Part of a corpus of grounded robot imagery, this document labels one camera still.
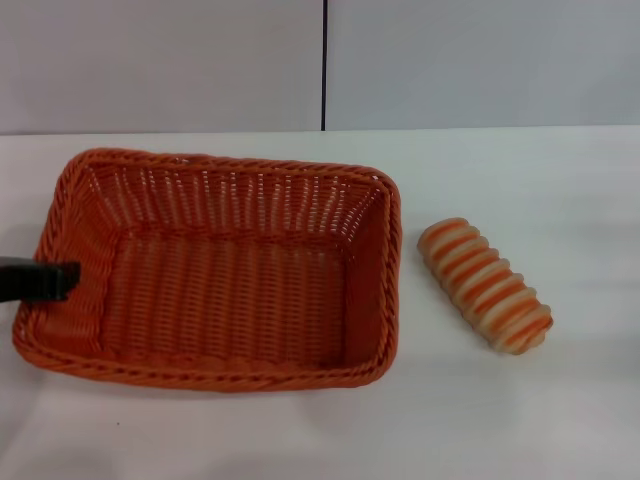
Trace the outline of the orange woven plastic basket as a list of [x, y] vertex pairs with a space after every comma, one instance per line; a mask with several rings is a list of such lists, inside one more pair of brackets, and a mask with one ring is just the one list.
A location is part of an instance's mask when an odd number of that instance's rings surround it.
[[35, 259], [76, 262], [23, 302], [39, 368], [213, 392], [353, 388], [397, 351], [400, 195], [355, 165], [97, 148], [60, 174]]

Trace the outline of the black wall panel seam strip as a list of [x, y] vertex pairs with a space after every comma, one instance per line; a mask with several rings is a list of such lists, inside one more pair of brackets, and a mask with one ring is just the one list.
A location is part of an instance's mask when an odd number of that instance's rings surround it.
[[322, 77], [321, 77], [321, 122], [320, 130], [326, 131], [327, 118], [327, 62], [328, 62], [328, 30], [329, 0], [322, 0]]

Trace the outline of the striped ridged bread loaf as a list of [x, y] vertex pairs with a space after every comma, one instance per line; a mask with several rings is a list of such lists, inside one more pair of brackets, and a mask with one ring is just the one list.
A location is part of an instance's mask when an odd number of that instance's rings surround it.
[[554, 324], [551, 308], [466, 219], [431, 225], [417, 249], [462, 318], [493, 350], [521, 355], [543, 343]]

